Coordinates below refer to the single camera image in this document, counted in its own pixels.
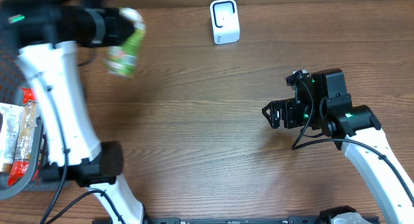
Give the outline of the green drink carton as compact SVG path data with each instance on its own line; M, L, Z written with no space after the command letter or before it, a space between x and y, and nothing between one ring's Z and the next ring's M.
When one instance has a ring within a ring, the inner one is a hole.
M146 34L146 24L137 10L121 8L120 15L133 24L133 33L119 46L109 47L106 66L109 73L132 77L138 64L138 53Z

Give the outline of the white cream tube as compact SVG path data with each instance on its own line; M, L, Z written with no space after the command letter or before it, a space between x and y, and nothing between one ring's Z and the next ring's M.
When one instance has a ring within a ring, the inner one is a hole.
M22 114L22 106L1 103L1 173L11 171Z

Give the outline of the orange cracker packet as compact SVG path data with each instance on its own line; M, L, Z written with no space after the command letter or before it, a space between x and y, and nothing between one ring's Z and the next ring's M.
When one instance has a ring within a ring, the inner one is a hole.
M16 184L28 171L37 119L40 115L38 103L31 88L21 87L23 92L23 115L20 121L14 163L8 178L8 185Z

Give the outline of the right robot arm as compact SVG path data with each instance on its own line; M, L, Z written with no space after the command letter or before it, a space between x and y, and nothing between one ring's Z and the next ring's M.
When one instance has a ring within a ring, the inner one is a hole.
M332 142L362 176L387 223L413 222L413 181L395 157L382 125L365 105L354 106L341 69L294 71L294 97L269 102L270 127L299 128L292 150Z

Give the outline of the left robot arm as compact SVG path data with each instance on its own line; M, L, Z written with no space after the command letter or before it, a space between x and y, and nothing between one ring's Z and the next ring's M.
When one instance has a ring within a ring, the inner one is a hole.
M35 174L61 191L75 181L95 195L108 223L143 223L145 209L123 175L117 141L102 142L88 116L78 73L77 48L120 48L144 28L131 8L105 6L106 0L4 0L1 30L16 52L16 64L33 90L40 113L35 119L28 172L1 190L9 199Z

